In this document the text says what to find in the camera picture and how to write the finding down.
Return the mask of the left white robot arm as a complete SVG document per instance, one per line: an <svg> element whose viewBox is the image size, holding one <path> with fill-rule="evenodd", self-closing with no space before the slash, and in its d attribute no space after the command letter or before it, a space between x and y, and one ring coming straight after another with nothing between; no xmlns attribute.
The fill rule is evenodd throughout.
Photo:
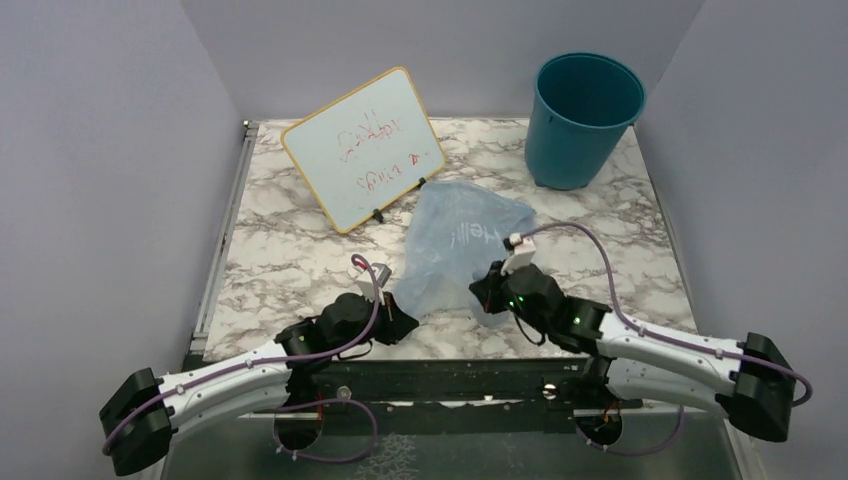
<svg viewBox="0 0 848 480"><path fill-rule="evenodd" d="M115 474L127 476L164 458L179 437L222 420L264 410L321 413L332 401L315 374L349 348L395 345L418 325L389 292L345 293L245 354L160 377L138 370L99 412L103 452Z"/></svg>

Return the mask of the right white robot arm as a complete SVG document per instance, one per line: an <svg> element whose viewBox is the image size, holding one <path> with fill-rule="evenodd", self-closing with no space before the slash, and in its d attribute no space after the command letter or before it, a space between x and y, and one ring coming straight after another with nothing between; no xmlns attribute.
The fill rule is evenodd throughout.
<svg viewBox="0 0 848 480"><path fill-rule="evenodd" d="M659 400L713 413L760 440L787 440L797 381L771 338L750 332L737 341L651 326L565 294L533 264L507 275L501 266L494 262L470 292L484 312L510 312L561 349L590 355L593 368L576 383L585 404Z"/></svg>

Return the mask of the blue plastic trash bag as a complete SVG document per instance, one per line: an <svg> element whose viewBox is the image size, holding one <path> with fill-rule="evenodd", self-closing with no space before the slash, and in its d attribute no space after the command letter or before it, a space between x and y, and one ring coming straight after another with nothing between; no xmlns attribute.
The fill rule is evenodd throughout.
<svg viewBox="0 0 848 480"><path fill-rule="evenodd" d="M535 210L521 201L465 181L425 183L407 230L395 300L416 319L458 311L486 327L505 323L509 315L484 312L469 285L505 258L504 238L535 226Z"/></svg>

